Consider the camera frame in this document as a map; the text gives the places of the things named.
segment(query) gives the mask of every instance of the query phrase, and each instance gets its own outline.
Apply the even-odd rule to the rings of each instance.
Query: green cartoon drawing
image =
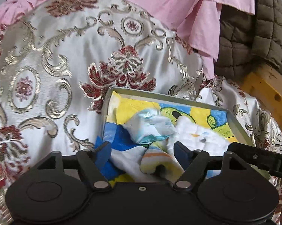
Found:
[[[207,122],[208,122],[208,125],[211,127],[211,128],[214,128],[217,126],[217,120],[215,117],[213,117],[212,115],[209,115],[207,116]]]
[[[171,119],[173,125],[176,124],[176,121],[180,116],[186,116],[191,120],[192,123],[196,123],[193,117],[173,107],[163,107],[160,109],[160,111],[163,116]]]

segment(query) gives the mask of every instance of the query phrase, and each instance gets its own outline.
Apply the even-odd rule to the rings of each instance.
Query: metal screw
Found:
[[[97,189],[105,189],[108,187],[108,183],[106,181],[97,181],[93,185]]]
[[[179,188],[186,189],[186,188],[189,188],[191,186],[191,183],[188,182],[188,181],[185,181],[185,180],[181,180],[181,181],[178,181],[176,183],[176,186],[179,187]]]

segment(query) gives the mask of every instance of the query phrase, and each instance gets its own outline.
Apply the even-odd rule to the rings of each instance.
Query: medallion pattern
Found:
[[[20,68],[12,78],[9,87],[8,102],[12,110],[16,113],[25,113],[31,110],[38,99],[40,87],[40,76],[34,68],[29,66]]]
[[[26,76],[21,78],[17,83],[16,87],[16,97],[22,102],[27,100],[28,97],[32,94],[32,81]]]
[[[125,17],[121,21],[121,29],[128,36],[138,37],[143,34],[144,24],[140,20]]]

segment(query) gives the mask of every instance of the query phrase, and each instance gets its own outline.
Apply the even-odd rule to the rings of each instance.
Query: metal tray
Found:
[[[230,110],[223,109],[221,107],[217,107],[217,106],[213,106],[213,105],[209,105],[209,104],[205,104],[205,103],[201,103],[201,102],[176,98],[176,97],[169,96],[169,95],[163,95],[163,94],[159,94],[159,93],[153,93],[153,92],[141,91],[141,90],[134,90],[134,89],[127,89],[127,88],[119,88],[119,87],[109,88],[106,95],[105,95],[105,99],[104,99],[103,106],[102,106],[103,126],[102,126],[101,135],[103,135],[103,133],[104,133],[104,126],[105,126],[105,121],[106,121],[106,115],[107,115],[107,112],[108,112],[108,105],[109,105],[109,101],[110,101],[110,98],[111,98],[113,91],[118,93],[119,95],[121,95],[121,97],[123,97],[123,98],[157,102],[157,103],[169,103],[169,104],[175,103],[177,105],[184,105],[184,106],[200,107],[200,108],[211,109],[211,110],[225,111],[227,123],[228,123],[231,131],[233,132],[233,134],[237,138],[237,140],[242,144],[254,146],[251,139],[249,138],[247,133],[244,131],[241,124],[235,118],[233,113],[230,112]]]

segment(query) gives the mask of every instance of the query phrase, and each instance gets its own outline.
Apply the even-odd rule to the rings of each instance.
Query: white fabric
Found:
[[[202,59],[188,55],[174,31],[124,0],[80,3],[93,8],[76,1],[40,5],[0,40],[0,223],[11,222],[6,189],[27,168],[51,151],[73,155],[93,146],[102,122],[88,107],[100,111],[106,89],[128,71],[134,78],[124,87],[230,109],[257,147],[282,153],[270,113],[224,78],[202,81]]]
[[[136,146],[127,151],[112,149],[110,161],[120,170],[126,172],[135,182],[161,182],[162,178],[142,173],[140,163],[147,148]]]
[[[122,125],[136,144],[151,144],[167,139],[175,132],[168,117],[162,116],[157,109],[146,109],[134,114]]]
[[[189,150],[203,150],[210,156],[223,156],[230,144],[225,138],[210,129],[192,123],[186,116],[180,116],[176,121],[176,132],[168,138],[167,152],[174,157],[174,143],[179,141]]]

